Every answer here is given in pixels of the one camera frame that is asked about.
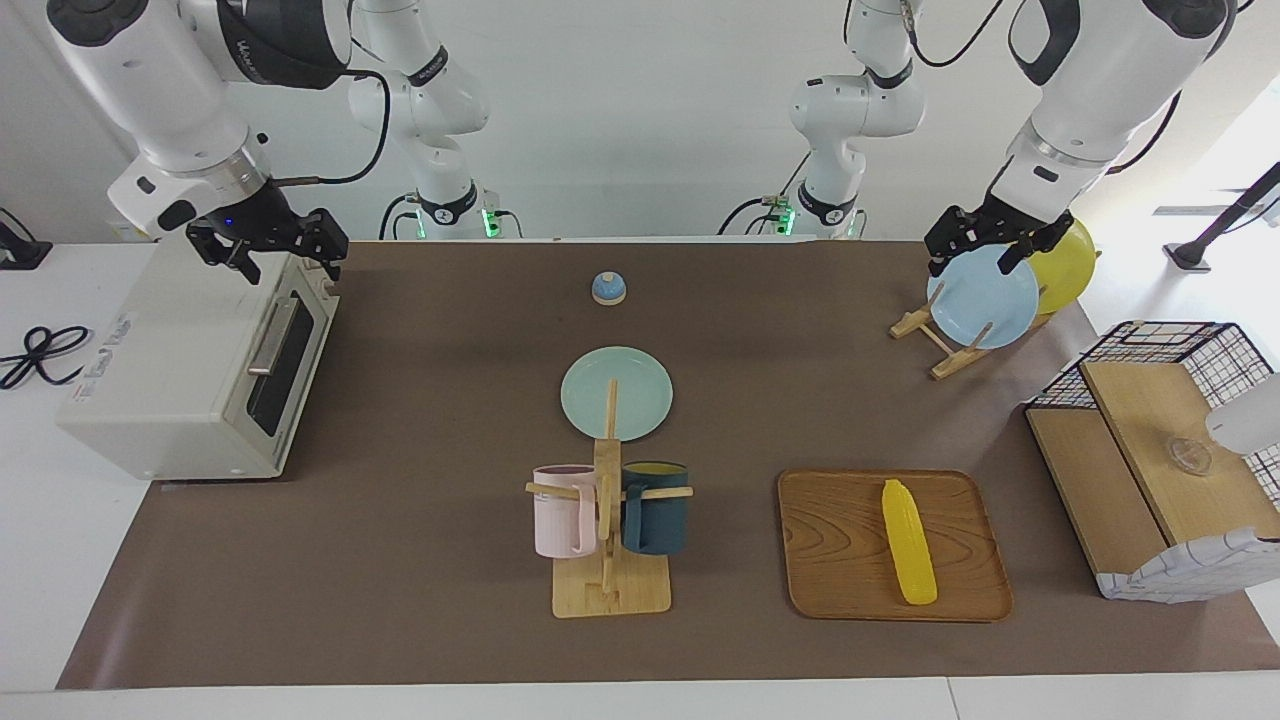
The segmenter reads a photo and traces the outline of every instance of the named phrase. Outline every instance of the mint green plate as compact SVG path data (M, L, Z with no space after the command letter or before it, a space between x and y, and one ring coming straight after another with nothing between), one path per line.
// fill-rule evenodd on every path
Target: mint green plate
M604 437L609 378L618 379L618 439L644 437L667 419L673 396L667 369L643 350L613 346L588 352L564 373L561 407L575 428Z

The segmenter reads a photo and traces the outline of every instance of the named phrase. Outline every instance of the light blue plate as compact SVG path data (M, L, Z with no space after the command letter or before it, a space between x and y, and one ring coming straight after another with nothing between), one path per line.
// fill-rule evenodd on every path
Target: light blue plate
M618 379L618 439L644 437L667 419L673 391L662 363L634 347L600 347L579 357L561 383L561 406L575 428L604 437L609 378Z
M1004 254L1004 245L979 247L951 260L941 277L929 278L925 297L933 297L938 283L945 283L933 304L933 320L960 345L968 346L987 323L995 323L978 348L1004 347L1023 337L1036 320L1039 307L1036 270L1028 263L1019 263L1012 273L1001 274L997 263Z

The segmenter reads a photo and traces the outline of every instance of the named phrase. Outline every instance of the yellow corn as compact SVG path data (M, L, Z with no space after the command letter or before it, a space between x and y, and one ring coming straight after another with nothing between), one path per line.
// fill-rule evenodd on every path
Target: yellow corn
M924 539L920 511L915 507L911 491L896 478L884 483L881 493L888 548L893 555L893 569L902 597L911 605L929 605L938 600L938 583L933 577L933 560Z

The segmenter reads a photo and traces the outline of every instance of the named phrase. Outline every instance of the mug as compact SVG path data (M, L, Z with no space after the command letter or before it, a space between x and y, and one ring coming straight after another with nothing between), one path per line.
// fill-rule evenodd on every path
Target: mug
M534 495L534 551L543 557L584 557L596 548L595 469L590 465L547 465L534 482L576 488L579 500Z
M689 484L689 469L676 462L627 462L622 466L626 509L622 514L622 547L641 555L672 555L685 548L689 498L640 500L654 488Z

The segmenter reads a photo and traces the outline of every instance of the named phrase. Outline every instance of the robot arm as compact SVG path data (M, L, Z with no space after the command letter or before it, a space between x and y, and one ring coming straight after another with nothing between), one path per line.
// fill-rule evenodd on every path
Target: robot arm
M466 156L449 136L489 122L489 101L475 76L436 37L420 0L356 0L369 31L369 50L394 68L388 133L417 184L419 218L434 240L485 237L486 193L471 177ZM366 83L352 86L352 115L376 131L381 97Z
M224 81L328 87L349 58L346 9L342 0L247 5L250 14L228 0L49 0L47 17L76 76L138 143L108 191L129 222L151 237L187 227L206 263L250 282L259 277L250 251L311 258L337 278L347 236L328 210L289 209Z
M980 208L951 206L925 236L938 275L951 258L1009 243L1006 274L1052 250L1068 208L1116 161L1222 44L1235 0L1027 0L1009 46L1042 88Z
M801 86L791 102L791 122L809 141L808 176L796 183L795 232L838 236L852 217L865 156L858 137L914 132L924 118L924 94L911 74L911 46L902 24L904 0L855 0L846 32L849 49L865 70L823 76ZM924 0L905 3L919 13Z

